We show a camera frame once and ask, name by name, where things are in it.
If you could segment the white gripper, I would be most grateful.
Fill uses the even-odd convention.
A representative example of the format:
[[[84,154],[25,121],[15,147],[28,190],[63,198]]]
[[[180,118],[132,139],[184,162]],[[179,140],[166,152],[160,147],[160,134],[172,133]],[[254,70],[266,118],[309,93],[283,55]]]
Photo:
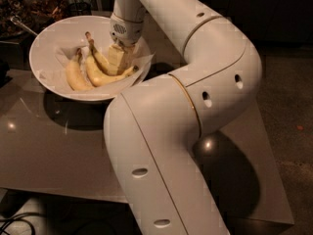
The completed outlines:
[[[132,73],[138,71],[139,68],[133,66],[132,62],[135,59],[135,44],[142,35],[143,23],[123,20],[115,14],[111,15],[110,21],[110,35],[116,44],[109,47],[109,74],[118,75],[122,71]]]

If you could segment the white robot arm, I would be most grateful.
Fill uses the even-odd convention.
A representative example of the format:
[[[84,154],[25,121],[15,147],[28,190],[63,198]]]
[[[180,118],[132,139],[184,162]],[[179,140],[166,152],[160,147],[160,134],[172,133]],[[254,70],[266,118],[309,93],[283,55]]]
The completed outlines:
[[[108,106],[104,136],[117,180],[143,235],[230,235],[191,149],[249,106],[260,57],[198,0],[115,0],[113,39],[134,42],[145,13],[186,64],[123,90]]]

